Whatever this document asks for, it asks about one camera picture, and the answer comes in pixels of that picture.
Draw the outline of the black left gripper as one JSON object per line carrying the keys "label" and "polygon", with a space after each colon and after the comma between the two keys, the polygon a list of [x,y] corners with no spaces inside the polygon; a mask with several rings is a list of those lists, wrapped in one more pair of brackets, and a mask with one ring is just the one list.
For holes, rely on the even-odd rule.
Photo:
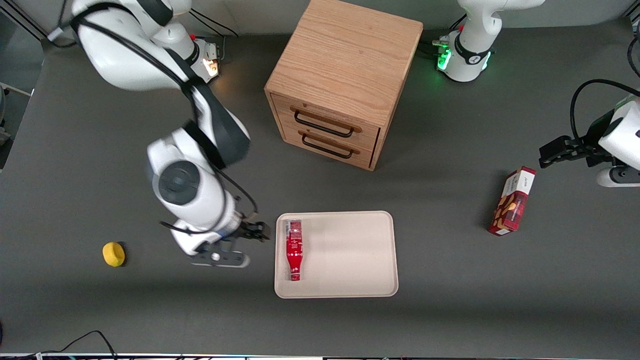
{"label": "black left gripper", "polygon": [[610,110],[597,118],[587,131],[587,145],[582,141],[572,141],[570,136],[559,136],[539,148],[539,166],[546,169],[551,165],[565,161],[585,160],[588,167],[595,167],[599,161],[615,161],[608,150],[599,145],[602,137],[610,131],[615,110]]}

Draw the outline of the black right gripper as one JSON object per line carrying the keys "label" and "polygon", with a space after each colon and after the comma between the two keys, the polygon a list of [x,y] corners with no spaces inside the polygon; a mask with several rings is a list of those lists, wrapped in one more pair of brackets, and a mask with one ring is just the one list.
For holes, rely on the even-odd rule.
{"label": "black right gripper", "polygon": [[229,232],[226,235],[222,235],[217,242],[215,242],[215,251],[217,253],[230,253],[236,250],[236,242],[238,239],[258,240],[265,243],[271,239],[270,226],[259,221],[256,223],[241,223],[240,227],[236,228],[233,232]]}

